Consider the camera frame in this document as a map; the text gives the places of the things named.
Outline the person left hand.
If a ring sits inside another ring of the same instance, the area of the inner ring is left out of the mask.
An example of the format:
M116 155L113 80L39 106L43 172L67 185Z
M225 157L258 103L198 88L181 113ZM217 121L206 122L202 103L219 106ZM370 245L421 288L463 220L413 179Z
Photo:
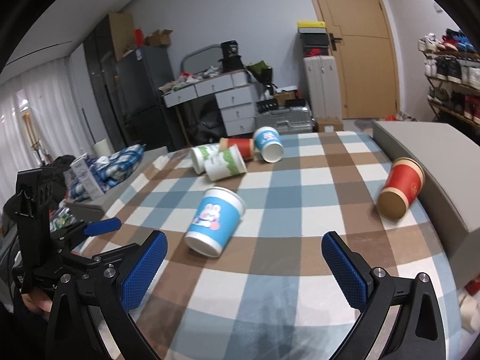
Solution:
M24 305L35 314L44 314L51 311L52 300L40 289L21 294Z

